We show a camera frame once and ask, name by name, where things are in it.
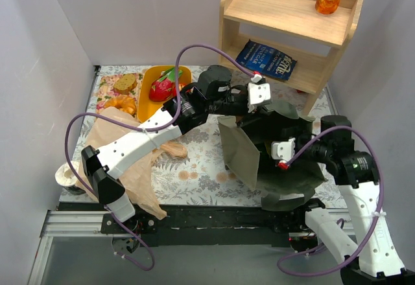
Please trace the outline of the red pepper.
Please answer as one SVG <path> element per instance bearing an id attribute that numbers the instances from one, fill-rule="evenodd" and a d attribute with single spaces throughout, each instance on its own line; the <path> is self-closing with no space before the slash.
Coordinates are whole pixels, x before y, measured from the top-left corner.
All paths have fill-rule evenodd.
<path id="1" fill-rule="evenodd" d="M 148 97 L 154 102 L 163 102 L 175 97 L 178 88 L 176 88 L 175 68 L 162 71 L 159 78 L 150 86 Z"/>

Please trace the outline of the blue chips bag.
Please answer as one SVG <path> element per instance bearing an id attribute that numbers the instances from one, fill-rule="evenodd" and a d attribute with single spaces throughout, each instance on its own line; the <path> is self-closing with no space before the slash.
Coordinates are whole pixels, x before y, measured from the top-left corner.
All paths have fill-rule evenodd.
<path id="1" fill-rule="evenodd" d="M 270 78 L 290 79 L 297 61 L 278 49 L 248 40 L 235 60 L 239 65 Z"/>

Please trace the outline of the dark green tote bag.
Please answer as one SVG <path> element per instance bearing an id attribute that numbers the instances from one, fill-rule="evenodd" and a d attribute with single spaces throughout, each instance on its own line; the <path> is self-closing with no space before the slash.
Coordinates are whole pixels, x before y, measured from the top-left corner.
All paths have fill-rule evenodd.
<path id="1" fill-rule="evenodd" d="M 288 170 L 277 166 L 272 145 L 293 139 L 296 148 L 313 136 L 314 117 L 277 100 L 240 119 L 219 116 L 224 164 L 250 190 L 261 192 L 266 211 L 291 211 L 307 203 L 326 179 L 320 165 L 299 158 Z"/>

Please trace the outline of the yellow plastic bin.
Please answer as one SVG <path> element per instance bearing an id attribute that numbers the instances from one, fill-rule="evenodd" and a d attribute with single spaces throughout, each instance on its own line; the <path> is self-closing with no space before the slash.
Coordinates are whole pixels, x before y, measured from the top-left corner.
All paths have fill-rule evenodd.
<path id="1" fill-rule="evenodd" d="M 159 78 L 162 71 L 166 71 L 172 67 L 174 68 L 174 66 L 159 65 L 151 67 L 145 72 L 139 92 L 139 100 L 137 106 L 137 119 L 140 122 L 144 122 L 149 119 L 158 109 L 162 107 L 166 101 L 169 100 L 168 99 L 163 102 L 154 102 L 149 99 L 148 94 L 153 81 Z M 183 83 L 185 85 L 188 85 L 192 82 L 192 74 L 189 68 L 184 66 L 179 67 L 178 81 L 179 83 Z"/>

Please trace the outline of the slice of bread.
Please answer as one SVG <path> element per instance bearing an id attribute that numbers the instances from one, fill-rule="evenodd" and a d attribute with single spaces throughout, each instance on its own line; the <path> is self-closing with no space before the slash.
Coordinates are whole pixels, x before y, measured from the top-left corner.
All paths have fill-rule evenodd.
<path id="1" fill-rule="evenodd" d="M 137 76 L 133 73 L 122 75 L 113 85 L 116 93 L 128 95 L 137 86 Z"/>

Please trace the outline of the bundt cake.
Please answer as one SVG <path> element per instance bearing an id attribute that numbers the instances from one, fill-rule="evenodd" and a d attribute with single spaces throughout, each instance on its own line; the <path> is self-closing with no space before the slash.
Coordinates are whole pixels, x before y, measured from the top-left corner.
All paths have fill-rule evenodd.
<path id="1" fill-rule="evenodd" d="M 114 107 L 122 112 L 134 116 L 137 110 L 136 100 L 128 95 L 118 95 L 104 104 L 104 109 Z"/>

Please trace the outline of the orange plastic grocery bag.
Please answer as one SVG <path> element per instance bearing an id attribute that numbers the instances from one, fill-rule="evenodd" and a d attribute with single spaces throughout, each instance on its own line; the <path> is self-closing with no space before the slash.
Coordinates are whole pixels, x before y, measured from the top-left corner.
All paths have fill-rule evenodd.
<path id="1" fill-rule="evenodd" d="M 133 216 L 133 206 L 162 220 L 167 213 L 158 202 L 151 183 L 152 165 L 163 147 L 176 157 L 187 150 L 174 142 L 182 133 L 168 111 L 157 110 L 146 122 L 110 107 L 101 111 L 81 151 L 79 173 L 89 183 L 87 193 L 106 205 L 122 222 Z"/>

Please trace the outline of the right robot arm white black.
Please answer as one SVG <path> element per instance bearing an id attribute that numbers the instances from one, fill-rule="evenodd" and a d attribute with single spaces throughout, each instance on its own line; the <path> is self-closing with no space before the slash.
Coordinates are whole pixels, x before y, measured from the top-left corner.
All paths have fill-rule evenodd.
<path id="1" fill-rule="evenodd" d="M 326 165 L 348 207 L 352 240 L 321 203 L 293 216 L 300 231 L 313 230 L 339 264 L 343 284 L 413 284 L 414 272 L 400 259 L 383 211 L 382 174 L 371 149 L 355 150 L 351 122 L 341 115 L 320 121 L 321 133 L 300 155 Z"/>

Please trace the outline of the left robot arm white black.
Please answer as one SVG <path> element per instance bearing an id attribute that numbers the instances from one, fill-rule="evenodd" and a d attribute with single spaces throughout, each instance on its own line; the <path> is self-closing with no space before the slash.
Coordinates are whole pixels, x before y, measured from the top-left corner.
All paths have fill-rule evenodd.
<path id="1" fill-rule="evenodd" d="M 259 105 L 259 96 L 251 91 L 257 89 L 262 79 L 258 72 L 252 72 L 250 82 L 239 94 L 233 94 L 230 71 L 211 65 L 197 82 L 184 86 L 171 82 L 172 97 L 144 123 L 131 126 L 127 134 L 100 148 L 86 146 L 81 151 L 82 167 L 92 193 L 112 214 L 122 232 L 133 232 L 138 218 L 119 178 L 162 144 L 204 124 L 210 114 L 236 116 L 252 112 Z"/>

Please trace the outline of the wooden shelf unit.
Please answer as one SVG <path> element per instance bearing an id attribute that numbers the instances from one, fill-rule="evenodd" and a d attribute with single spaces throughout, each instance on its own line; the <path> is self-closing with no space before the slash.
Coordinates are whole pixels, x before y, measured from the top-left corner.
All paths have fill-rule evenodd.
<path id="1" fill-rule="evenodd" d="M 260 38 L 255 41 L 275 47 L 297 60 L 284 84 L 307 93 L 302 112 L 308 115 L 353 38 L 364 0 L 340 0 L 330 15 L 319 14 L 316 0 L 220 0 L 219 49 L 236 58 L 250 36 L 240 31 L 253 25 L 313 41 L 330 48 L 327 56 Z"/>

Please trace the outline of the floral rectangular tray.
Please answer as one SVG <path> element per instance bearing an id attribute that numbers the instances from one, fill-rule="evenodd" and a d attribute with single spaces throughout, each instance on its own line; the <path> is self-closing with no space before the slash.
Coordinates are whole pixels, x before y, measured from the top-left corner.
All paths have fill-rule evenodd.
<path id="1" fill-rule="evenodd" d="M 136 100 L 136 106 L 138 102 L 139 91 L 141 89 L 141 83 L 143 79 L 143 75 L 141 73 L 133 73 L 137 76 L 137 86 L 134 90 L 132 90 L 128 96 L 134 98 Z M 97 91 L 97 113 L 100 113 L 104 110 L 104 104 L 111 98 L 120 95 L 116 93 L 113 89 L 114 83 L 124 74 L 115 74 L 111 76 L 104 76 L 101 78 L 101 82 L 99 84 L 99 88 Z"/>

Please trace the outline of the tape roll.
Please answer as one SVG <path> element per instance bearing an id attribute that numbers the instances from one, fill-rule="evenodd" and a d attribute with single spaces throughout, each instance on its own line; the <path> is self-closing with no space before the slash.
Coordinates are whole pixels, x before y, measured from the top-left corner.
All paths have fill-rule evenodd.
<path id="1" fill-rule="evenodd" d="M 55 172 L 54 178 L 55 178 L 55 181 L 61 187 L 66 189 L 70 194 L 73 194 L 73 195 L 85 194 L 85 190 L 76 186 L 78 179 L 74 175 L 68 163 L 64 163 L 63 165 L 59 167 L 59 169 Z"/>

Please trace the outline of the aluminium frame rail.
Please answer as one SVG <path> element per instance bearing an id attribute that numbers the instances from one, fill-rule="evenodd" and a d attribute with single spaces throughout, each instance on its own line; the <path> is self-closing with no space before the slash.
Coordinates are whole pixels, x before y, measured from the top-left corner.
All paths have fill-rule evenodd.
<path id="1" fill-rule="evenodd" d="M 343 226 L 345 226 L 346 222 L 344 221 L 342 215 L 332 213 L 326 206 L 319 200 L 319 199 L 312 199 L 306 204 L 300 206 L 306 209 L 309 205 L 313 203 L 321 203 L 323 207 L 328 211 L 330 217 L 335 221 L 335 223 L 343 230 Z M 291 211 L 272 211 L 272 212 L 291 212 Z M 102 212 L 59 212 L 59 211 L 50 211 L 47 213 L 45 222 L 43 224 L 41 230 L 42 237 L 54 237 L 54 236 L 111 236 L 107 234 L 101 234 L 99 229 L 101 227 L 101 220 L 103 217 Z M 349 213 L 348 213 L 349 222 L 352 224 Z M 355 240 L 355 234 L 348 234 L 345 232 L 352 240 Z M 151 251 L 153 247 L 148 246 L 142 239 L 133 234 L 131 237 L 117 237 L 117 238 L 130 238 L 132 239 L 132 249 L 136 249 L 138 247 L 144 247 L 148 251 Z M 337 262 L 336 270 L 339 271 L 339 264 Z"/>

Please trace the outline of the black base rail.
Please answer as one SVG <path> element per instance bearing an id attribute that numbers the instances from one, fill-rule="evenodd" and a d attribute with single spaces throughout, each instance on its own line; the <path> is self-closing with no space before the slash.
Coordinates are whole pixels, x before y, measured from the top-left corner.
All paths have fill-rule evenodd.
<path id="1" fill-rule="evenodd" d="M 133 218 L 119 225 L 98 203 L 60 203 L 59 212 L 102 212 L 101 234 L 138 235 L 150 247 L 174 245 L 270 245 L 296 251 L 318 245 L 305 225 L 303 207 L 291 212 L 264 211 L 259 207 L 167 205 L 159 220 L 136 207 Z"/>

